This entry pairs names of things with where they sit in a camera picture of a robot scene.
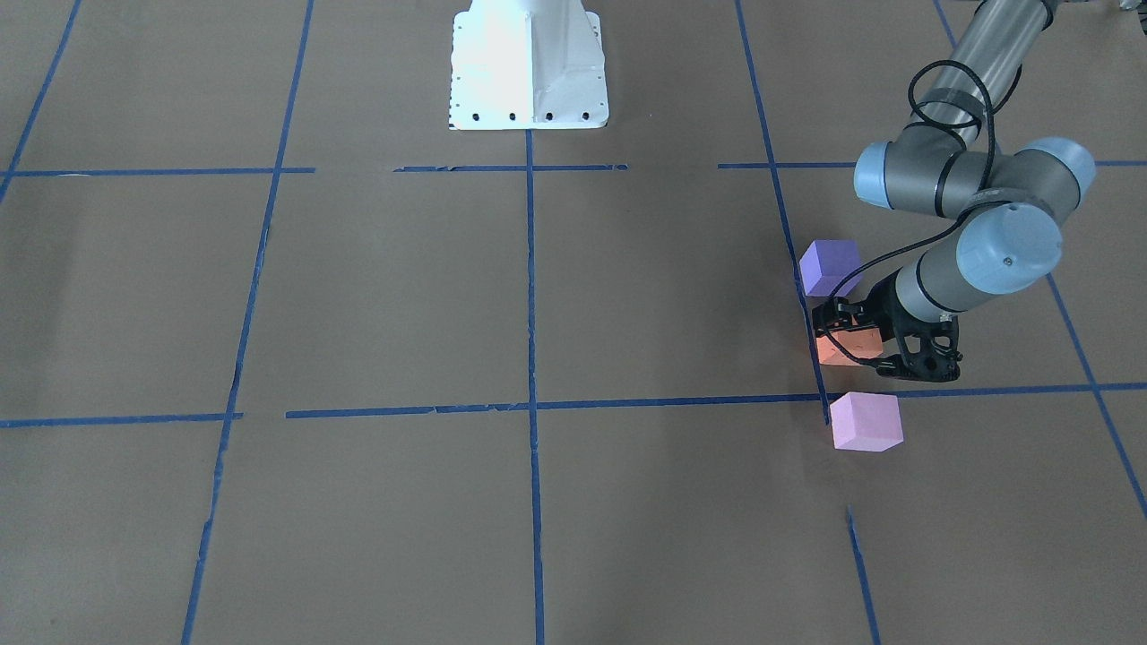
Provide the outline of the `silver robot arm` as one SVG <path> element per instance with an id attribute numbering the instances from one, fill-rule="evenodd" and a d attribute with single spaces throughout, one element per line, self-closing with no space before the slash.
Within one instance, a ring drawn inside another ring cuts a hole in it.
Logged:
<path id="1" fill-rule="evenodd" d="M 957 358 L 958 320 L 1056 269 L 1062 228 L 1097 176 L 1095 160 L 1061 135 L 1000 151 L 996 116 L 1022 77 L 1056 1 L 983 1 L 955 49 L 910 81 L 910 122 L 892 142 L 869 143 L 853 170 L 856 196 L 873 207 L 947 223 L 910 244 L 916 261 L 849 301 L 848 278 L 816 306 L 817 339 L 880 331 L 910 362 Z"/>

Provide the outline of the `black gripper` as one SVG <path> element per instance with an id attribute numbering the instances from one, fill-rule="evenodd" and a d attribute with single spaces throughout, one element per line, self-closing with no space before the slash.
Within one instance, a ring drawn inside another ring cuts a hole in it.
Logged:
<path id="1" fill-rule="evenodd" d="M 896 328 L 896 305 L 894 305 L 894 285 L 876 285 L 865 300 L 849 301 L 834 295 L 834 301 L 826 301 L 812 310 L 816 337 L 821 339 L 834 333 L 834 345 L 842 352 L 851 352 L 844 345 L 846 333 L 858 333 L 876 328 L 882 342 L 896 341 L 902 344 L 900 332 Z"/>

